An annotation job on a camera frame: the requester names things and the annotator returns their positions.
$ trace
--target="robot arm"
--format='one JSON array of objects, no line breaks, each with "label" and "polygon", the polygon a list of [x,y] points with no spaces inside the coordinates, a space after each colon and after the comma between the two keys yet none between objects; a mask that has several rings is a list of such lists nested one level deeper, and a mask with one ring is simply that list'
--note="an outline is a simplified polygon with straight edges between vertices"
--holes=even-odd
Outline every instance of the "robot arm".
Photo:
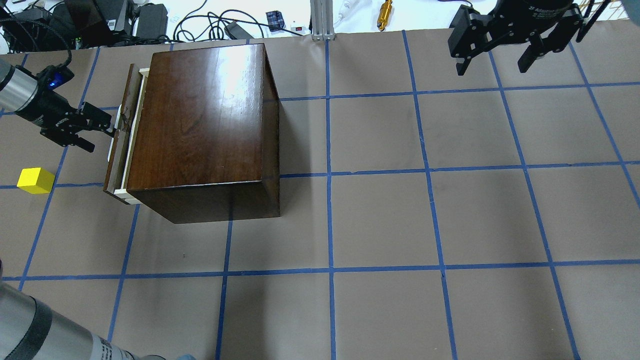
[{"label": "robot arm", "polygon": [[32,75],[0,60],[0,106],[41,127],[40,134],[60,146],[76,145],[88,152],[95,146],[77,135],[82,130],[109,132],[111,115],[83,102],[78,109],[53,90],[73,78],[64,65],[48,66]]},{"label": "robot arm", "polygon": [[[473,8],[461,5],[456,13],[449,37],[449,50],[458,59],[458,75],[464,75],[471,59],[498,45],[530,45],[518,60],[520,72],[527,72],[538,58],[550,51],[559,53],[578,33],[580,42],[597,20],[610,0],[605,0],[585,23],[593,3],[583,17],[572,0],[498,0],[488,15],[481,15]],[[542,34],[554,28],[549,36]]]}]

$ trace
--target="metal bracket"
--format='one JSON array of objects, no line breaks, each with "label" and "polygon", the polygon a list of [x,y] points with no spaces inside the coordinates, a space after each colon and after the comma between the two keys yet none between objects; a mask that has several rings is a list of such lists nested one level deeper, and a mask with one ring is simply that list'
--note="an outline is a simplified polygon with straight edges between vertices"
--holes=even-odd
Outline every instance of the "metal bracket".
[{"label": "metal bracket", "polygon": [[314,41],[335,39],[332,0],[311,0],[311,25]]}]

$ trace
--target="tiled floor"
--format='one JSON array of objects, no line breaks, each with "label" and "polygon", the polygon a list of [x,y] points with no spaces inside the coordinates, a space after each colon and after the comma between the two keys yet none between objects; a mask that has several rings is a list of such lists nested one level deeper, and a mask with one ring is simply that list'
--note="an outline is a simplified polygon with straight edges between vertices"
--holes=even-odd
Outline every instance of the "tiled floor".
[{"label": "tiled floor", "polygon": [[[264,40],[280,218],[173,225],[102,193],[106,136],[62,149],[2,113],[3,280],[168,359],[640,358],[640,29],[462,78],[449,31]],[[76,52],[60,92],[113,113],[131,62],[239,44]],[[25,167],[54,191],[16,189]]]}]

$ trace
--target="wooden box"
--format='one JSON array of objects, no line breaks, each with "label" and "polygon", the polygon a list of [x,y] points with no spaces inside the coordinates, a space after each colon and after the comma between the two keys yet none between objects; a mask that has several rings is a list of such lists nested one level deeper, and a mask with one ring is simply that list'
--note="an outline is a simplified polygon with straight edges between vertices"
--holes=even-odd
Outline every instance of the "wooden box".
[{"label": "wooden box", "polygon": [[104,190],[176,224],[278,216],[278,94],[264,45],[156,53],[146,78],[136,70]]}]

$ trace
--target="yellow block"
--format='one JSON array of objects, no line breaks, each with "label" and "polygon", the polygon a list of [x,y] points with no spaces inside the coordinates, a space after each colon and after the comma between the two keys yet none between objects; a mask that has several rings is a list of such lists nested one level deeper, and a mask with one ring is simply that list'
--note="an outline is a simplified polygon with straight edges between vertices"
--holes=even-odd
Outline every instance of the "yellow block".
[{"label": "yellow block", "polygon": [[23,168],[18,187],[28,193],[49,193],[56,176],[41,167]]}]

